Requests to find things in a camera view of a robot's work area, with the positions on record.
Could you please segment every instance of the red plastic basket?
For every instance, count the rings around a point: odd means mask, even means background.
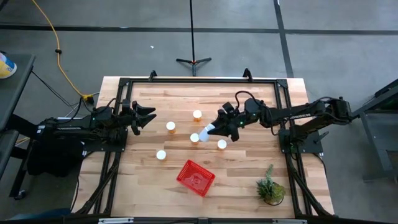
[[[204,197],[216,175],[188,160],[177,176],[177,181]]]

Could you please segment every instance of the white paper cup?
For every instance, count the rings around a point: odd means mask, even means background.
[[[226,148],[226,141],[225,140],[219,140],[217,143],[217,149],[225,149]]]
[[[156,152],[156,158],[160,161],[166,160],[166,152],[164,150],[159,150]]]
[[[201,120],[201,111],[200,110],[195,110],[193,112],[193,120],[196,122],[199,122]]]
[[[191,134],[191,142],[192,144],[199,144],[199,134],[193,133]]]
[[[166,128],[167,130],[169,130],[170,134],[174,134],[175,133],[175,123],[173,121],[170,121],[166,124]]]

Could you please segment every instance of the light stand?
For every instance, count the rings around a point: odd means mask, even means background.
[[[211,58],[204,58],[204,59],[200,59],[200,60],[195,60],[195,42],[193,40],[192,0],[189,0],[189,6],[190,6],[190,12],[191,12],[190,14],[191,14],[191,37],[192,37],[192,61],[185,60],[185,59],[180,59],[180,58],[177,58],[176,61],[189,63],[192,66],[192,76],[195,77],[197,75],[197,65],[200,62],[211,61]]]

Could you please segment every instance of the wheel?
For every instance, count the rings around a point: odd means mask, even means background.
[[[26,197],[26,191],[20,190],[18,196],[14,197],[14,200],[21,200]]]

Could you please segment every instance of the plant pot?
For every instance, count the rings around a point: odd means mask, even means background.
[[[279,184],[277,184],[277,183],[275,183],[275,182],[274,182],[274,185],[276,185],[276,187],[281,187],[281,188],[283,189],[283,186],[280,186]],[[284,201],[284,198],[285,198],[285,194],[283,194],[283,195],[282,195],[281,197],[279,197],[279,198],[266,197],[266,198],[264,199],[264,202],[265,202],[266,204],[268,204],[268,205],[276,206],[276,205],[280,205],[280,204]]]

